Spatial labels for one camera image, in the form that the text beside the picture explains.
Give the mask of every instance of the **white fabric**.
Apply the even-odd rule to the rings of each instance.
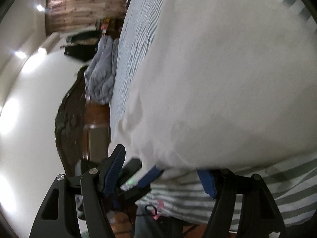
[[[310,152],[316,51],[273,0],[164,0],[109,152],[123,144],[146,168],[231,170]]]

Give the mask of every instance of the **bed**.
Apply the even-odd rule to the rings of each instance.
[[[307,28],[310,28],[312,32],[316,32],[317,24],[314,19],[317,19],[317,13],[314,9],[312,0],[276,1],[278,3],[286,4],[294,14],[297,14],[306,22]],[[110,104],[110,126],[112,136],[116,131],[116,125],[120,117],[125,112],[126,102],[129,95],[130,83],[134,78],[134,75],[136,74],[141,61],[145,57],[150,45],[153,42],[162,3],[163,0],[131,0],[120,37],[116,80],[114,85],[113,97]],[[317,161],[315,157],[311,159],[305,158],[303,159],[303,164],[301,163],[301,166],[305,165],[305,168],[302,167],[301,169],[307,173],[309,171],[315,172],[317,170],[316,162]],[[283,174],[283,176],[287,171],[290,170],[281,169],[278,165],[275,166],[277,167],[277,169],[280,169],[280,174]],[[270,179],[272,181],[272,185],[276,183],[274,176],[272,177],[271,174],[267,174],[266,170],[263,170],[261,174],[265,176],[267,179]],[[294,185],[296,186],[298,184],[302,184],[302,182],[304,182],[305,180],[306,179],[303,176],[303,178],[300,178],[299,182]],[[175,199],[173,203],[167,203],[165,201],[165,208],[162,211],[166,212],[168,215],[173,215],[177,218],[192,223],[194,223],[197,219],[200,219],[200,223],[206,223],[208,221],[210,216],[210,212],[208,210],[204,211],[205,209],[202,209],[199,213],[197,213],[197,215],[195,215],[195,213],[192,213],[195,207],[193,206],[193,201],[191,201],[190,199],[185,199],[186,206],[183,206],[180,203],[177,205],[179,207],[178,210],[175,210],[174,205],[179,203],[181,200],[184,200],[184,198],[182,198],[181,195],[179,196],[179,198],[177,198],[177,195],[175,195],[175,193],[173,193],[172,191],[163,192],[162,185],[153,186],[152,189],[155,191],[155,194],[147,195],[146,198],[143,198],[143,203],[151,202],[153,205],[156,205],[158,198],[164,197],[167,198],[167,201],[172,201],[172,199]],[[204,193],[203,189],[196,190],[196,194],[198,193],[198,197],[200,197],[201,200],[208,200],[208,196]],[[205,204],[205,208],[212,206],[212,202],[209,201]],[[283,217],[287,219],[287,226],[293,225],[294,223],[300,224],[303,222],[303,220],[308,220],[309,218],[311,218],[313,213],[315,212],[316,203],[308,205],[308,207],[309,206],[313,207],[313,210],[312,208],[310,208],[309,210],[304,210],[303,208],[297,209],[298,212],[300,210],[304,210],[302,212],[302,216],[300,216],[297,211],[291,212],[289,213],[289,215],[287,215],[288,212],[286,212],[286,215],[283,215]],[[235,221],[237,222],[239,216],[236,215],[235,218]]]
[[[310,0],[277,1],[287,4],[313,31],[317,29],[312,16],[317,16],[316,11],[313,6],[310,6],[310,10],[305,6],[312,5]],[[110,104],[112,135],[120,116],[125,111],[131,80],[153,41],[162,3],[163,0],[131,0],[127,10],[119,41],[117,73]]]

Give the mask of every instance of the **white wall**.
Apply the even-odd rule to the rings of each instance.
[[[46,0],[15,0],[0,23],[0,107],[26,59],[15,51],[31,55],[45,40],[45,13],[36,9]]]
[[[0,192],[0,201],[20,238],[29,237],[50,185],[64,173],[55,146],[54,119],[83,63],[66,57],[60,45],[45,57],[29,59],[0,116],[0,185],[6,190]]]

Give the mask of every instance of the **gray knit blanket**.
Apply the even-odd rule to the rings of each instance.
[[[108,104],[111,101],[117,70],[119,39],[102,37],[98,51],[85,71],[86,94],[92,101]]]

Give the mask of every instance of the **black plastic arm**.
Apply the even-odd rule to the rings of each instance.
[[[216,176],[217,200],[207,227],[205,238],[227,238],[237,196],[237,176],[228,170],[223,174],[220,170],[210,171]]]
[[[75,194],[65,175],[58,175],[35,217],[30,238],[81,238]]]
[[[134,176],[142,168],[142,162],[137,158],[132,158],[121,170],[117,181],[117,187],[121,187],[132,176]]]
[[[103,214],[97,196],[94,178],[98,179],[99,172],[86,172],[80,180],[86,224],[90,238],[115,238],[107,217]]]
[[[272,232],[286,238],[286,227],[274,198],[260,175],[252,175],[252,192],[243,194],[238,238],[268,238]]]

